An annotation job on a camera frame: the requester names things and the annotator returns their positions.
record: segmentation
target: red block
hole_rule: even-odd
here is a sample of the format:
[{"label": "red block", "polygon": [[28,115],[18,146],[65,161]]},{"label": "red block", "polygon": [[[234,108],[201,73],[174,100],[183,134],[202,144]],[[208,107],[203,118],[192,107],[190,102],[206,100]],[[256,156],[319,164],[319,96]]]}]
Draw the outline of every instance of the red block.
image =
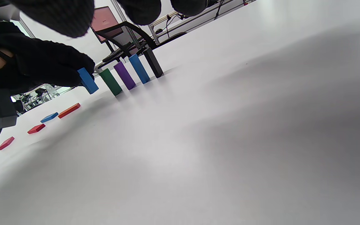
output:
[{"label": "red block", "polygon": [[74,105],[74,106],[66,109],[65,111],[61,112],[61,113],[58,115],[58,117],[59,117],[59,118],[65,117],[67,114],[75,111],[75,110],[78,109],[78,108],[80,108],[80,104],[79,104],[79,103],[77,103],[76,105]]},{"label": "red block", "polygon": [[38,131],[41,131],[41,129],[43,129],[44,127],[45,127],[45,124],[37,125],[37,126],[31,128],[31,130],[27,131],[27,133],[29,133],[29,134],[37,133]]},{"label": "red block", "polygon": [[0,145],[0,150],[3,150],[4,148],[6,148],[9,144],[11,144],[13,142],[15,138],[14,137],[10,137],[8,139],[6,139],[6,141],[4,141],[4,143],[2,143]]}]

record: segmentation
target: purple block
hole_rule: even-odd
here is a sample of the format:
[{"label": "purple block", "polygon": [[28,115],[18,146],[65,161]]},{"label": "purple block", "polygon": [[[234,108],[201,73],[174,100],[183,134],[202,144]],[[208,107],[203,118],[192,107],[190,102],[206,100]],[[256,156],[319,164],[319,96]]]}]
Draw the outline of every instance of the purple block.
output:
[{"label": "purple block", "polygon": [[113,66],[113,68],[115,68],[117,74],[119,74],[119,77],[122,79],[127,89],[131,90],[136,86],[136,83],[133,81],[133,78],[131,78],[129,72],[126,70],[126,67],[124,67],[122,62],[117,63]]}]

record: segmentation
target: desk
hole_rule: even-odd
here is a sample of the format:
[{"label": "desk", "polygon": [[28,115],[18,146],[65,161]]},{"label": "desk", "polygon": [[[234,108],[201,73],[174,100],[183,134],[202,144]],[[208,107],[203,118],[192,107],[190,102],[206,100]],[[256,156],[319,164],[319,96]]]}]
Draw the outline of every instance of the desk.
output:
[{"label": "desk", "polygon": [[256,1],[155,55],[2,132],[0,224],[360,225],[360,2]]}]

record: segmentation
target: orange block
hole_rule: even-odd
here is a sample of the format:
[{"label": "orange block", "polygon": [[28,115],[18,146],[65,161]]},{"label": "orange block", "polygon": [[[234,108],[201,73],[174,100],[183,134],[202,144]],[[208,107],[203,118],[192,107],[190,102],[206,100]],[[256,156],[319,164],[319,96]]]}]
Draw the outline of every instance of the orange block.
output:
[{"label": "orange block", "polygon": [[65,111],[61,112],[61,113],[58,115],[58,117],[59,117],[59,118],[65,117],[67,114],[75,111],[75,110],[78,109],[78,108],[80,108],[80,104],[79,104],[79,103],[77,103],[76,105],[74,105],[74,106],[66,109]]}]

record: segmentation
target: green block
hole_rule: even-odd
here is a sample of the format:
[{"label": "green block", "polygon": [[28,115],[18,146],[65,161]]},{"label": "green block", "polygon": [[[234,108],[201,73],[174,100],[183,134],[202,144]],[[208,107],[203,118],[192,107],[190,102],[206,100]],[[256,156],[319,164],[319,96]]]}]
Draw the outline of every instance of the green block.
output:
[{"label": "green block", "polygon": [[117,81],[115,80],[115,78],[113,77],[113,75],[110,73],[110,71],[108,69],[105,69],[104,71],[102,71],[100,73],[100,76],[102,77],[102,79],[104,80],[105,84],[110,89],[110,91],[112,91],[114,96],[116,96],[122,92],[122,88],[117,83]]}]

